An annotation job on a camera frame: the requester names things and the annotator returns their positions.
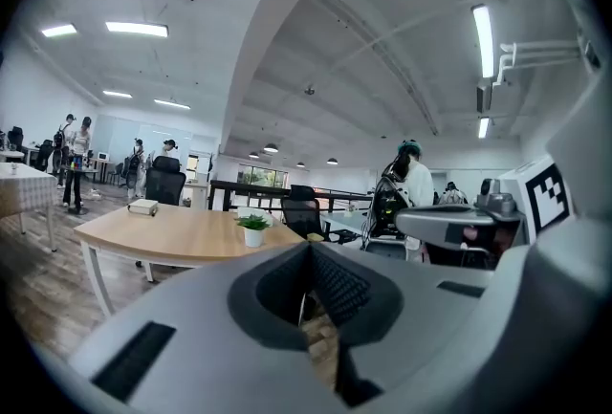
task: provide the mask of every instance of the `white ceiling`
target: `white ceiling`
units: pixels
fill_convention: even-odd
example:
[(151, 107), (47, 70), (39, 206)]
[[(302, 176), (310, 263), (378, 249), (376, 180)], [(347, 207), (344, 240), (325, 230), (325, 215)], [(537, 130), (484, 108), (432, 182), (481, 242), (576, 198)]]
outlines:
[[(186, 116), (221, 127), (257, 2), (28, 0), (16, 25), (100, 103), (168, 113), (153, 98), (173, 98), (192, 107)], [(495, 45), (576, 37), (564, 0), (300, 0), (255, 73), (225, 152), (245, 157), (276, 142), (280, 161), (316, 166), (383, 135), (393, 143), (433, 134), (474, 139), (480, 53), (470, 8), (479, 3), (491, 8)], [(107, 20), (166, 24), (170, 36), (112, 34)], [(40, 34), (61, 23), (79, 34)], [(493, 100), (491, 137), (516, 137), (522, 121), (537, 116), (530, 100), (539, 99), (534, 92), (550, 69), (508, 76), (512, 86)], [(307, 96), (311, 85), (316, 92)]]
[[(319, 166), (381, 136), (475, 140), (481, 63), (471, 7), (480, 3), (490, 7), (496, 62), (502, 42), (576, 39), (565, 0), (300, 0), (257, 70), (226, 151), (244, 157), (275, 142), (277, 158)], [(538, 113), (525, 101), (551, 69), (507, 75), (489, 137), (520, 135)]]

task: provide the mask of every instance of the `tablecloth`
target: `tablecloth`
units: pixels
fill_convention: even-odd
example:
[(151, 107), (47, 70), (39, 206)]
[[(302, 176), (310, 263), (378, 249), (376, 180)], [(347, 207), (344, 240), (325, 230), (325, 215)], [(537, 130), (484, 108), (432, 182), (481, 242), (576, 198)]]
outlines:
[(17, 164), (17, 174), (13, 175), (11, 165), (0, 163), (0, 218), (55, 205), (55, 177), (22, 163)]

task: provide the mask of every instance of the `black railing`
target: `black railing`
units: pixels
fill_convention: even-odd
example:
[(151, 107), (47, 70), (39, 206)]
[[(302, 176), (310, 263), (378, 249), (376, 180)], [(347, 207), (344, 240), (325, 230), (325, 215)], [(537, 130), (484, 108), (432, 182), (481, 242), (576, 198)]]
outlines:
[[(232, 183), (229, 181), (212, 180), (209, 183), (208, 191), (208, 209), (212, 210), (214, 203), (214, 195), (217, 189), (225, 190), (223, 193), (223, 211), (230, 211), (240, 206), (231, 204), (231, 193), (235, 192), (237, 196), (247, 197), (247, 207), (251, 206), (251, 200), (257, 200), (256, 208), (264, 208), (269, 211), (282, 210), (281, 207), (273, 207), (273, 199), (282, 199), (289, 196), (290, 189), (275, 188), (270, 186), (246, 185), (244, 183)], [(368, 210), (369, 204), (372, 202), (372, 197), (359, 193), (347, 193), (342, 191), (326, 190), (325, 192), (316, 192), (315, 198), (328, 201), (328, 207), (322, 208), (329, 213), (334, 211), (334, 203), (338, 201), (348, 202), (350, 206), (352, 202), (368, 202), (367, 208), (359, 208), (360, 210)], [(269, 200), (267, 206), (262, 206), (262, 200)]]

